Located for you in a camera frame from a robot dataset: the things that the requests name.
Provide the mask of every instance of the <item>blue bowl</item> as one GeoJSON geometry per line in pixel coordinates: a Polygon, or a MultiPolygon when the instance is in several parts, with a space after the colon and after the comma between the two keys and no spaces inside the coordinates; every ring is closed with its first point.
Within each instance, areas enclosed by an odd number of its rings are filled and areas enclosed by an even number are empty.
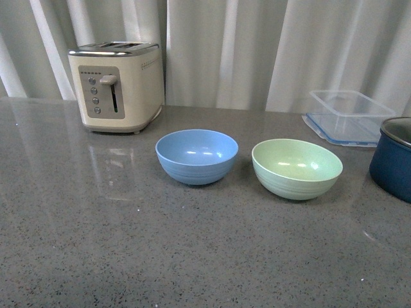
{"type": "Polygon", "coordinates": [[[385,120],[380,132],[369,169],[371,178],[388,193],[411,203],[411,117],[385,120]]]}
{"type": "Polygon", "coordinates": [[[155,145],[160,164],[172,178],[189,185],[210,184],[234,165],[237,142],[212,130],[181,130],[155,145]]]}

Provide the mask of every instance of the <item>toaster base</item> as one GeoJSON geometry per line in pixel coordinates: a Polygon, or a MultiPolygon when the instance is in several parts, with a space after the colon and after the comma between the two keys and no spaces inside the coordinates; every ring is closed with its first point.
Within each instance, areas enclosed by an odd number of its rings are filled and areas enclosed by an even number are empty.
{"type": "Polygon", "coordinates": [[[161,112],[162,106],[159,107],[158,111],[146,122],[136,126],[127,127],[107,127],[107,126],[96,126],[96,125],[83,125],[92,132],[104,132],[104,133],[139,133],[144,129],[150,122],[152,122],[161,112]]]}

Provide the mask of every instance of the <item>cream toaster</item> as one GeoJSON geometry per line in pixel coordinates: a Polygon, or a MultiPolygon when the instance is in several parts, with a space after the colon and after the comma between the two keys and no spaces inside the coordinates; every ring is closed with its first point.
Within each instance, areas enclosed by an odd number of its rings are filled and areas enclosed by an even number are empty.
{"type": "Polygon", "coordinates": [[[158,44],[106,42],[69,50],[85,127],[139,132],[161,111],[164,81],[158,44]]]}

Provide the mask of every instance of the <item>clear plastic container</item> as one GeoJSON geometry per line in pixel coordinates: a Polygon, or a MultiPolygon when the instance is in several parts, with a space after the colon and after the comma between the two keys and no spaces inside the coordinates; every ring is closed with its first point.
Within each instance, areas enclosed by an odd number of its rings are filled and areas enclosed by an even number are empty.
{"type": "Polygon", "coordinates": [[[381,123],[396,115],[392,109],[357,91],[315,90],[310,94],[322,110],[305,114],[304,121],[332,144],[376,147],[381,123]]]}

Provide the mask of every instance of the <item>pot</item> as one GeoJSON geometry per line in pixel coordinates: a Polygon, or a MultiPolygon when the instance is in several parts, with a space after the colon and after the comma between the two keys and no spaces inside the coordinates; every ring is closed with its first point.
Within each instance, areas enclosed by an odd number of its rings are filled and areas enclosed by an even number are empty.
{"type": "Polygon", "coordinates": [[[388,193],[411,203],[411,117],[385,120],[370,164],[371,178],[388,193]]]}

